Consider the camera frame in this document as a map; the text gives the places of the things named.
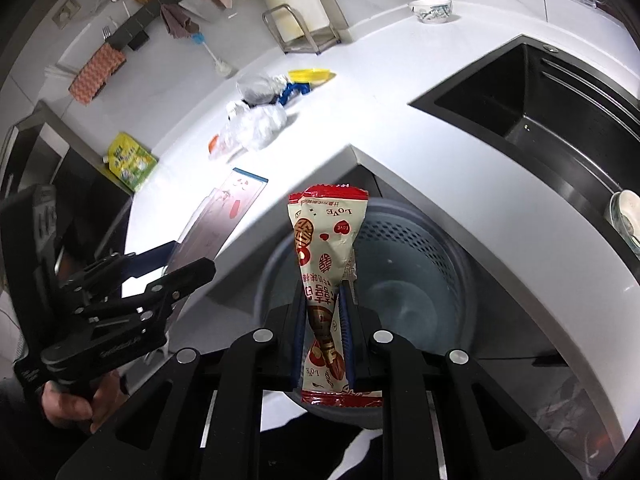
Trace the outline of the person's left hand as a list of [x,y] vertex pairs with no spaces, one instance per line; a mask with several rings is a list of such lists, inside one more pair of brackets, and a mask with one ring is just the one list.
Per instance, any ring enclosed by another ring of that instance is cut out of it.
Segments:
[[61,392],[54,382],[47,382],[41,395],[41,406],[53,425],[88,422],[90,432],[95,434],[127,400],[128,396],[120,388],[119,372],[112,370],[101,378],[90,400]]

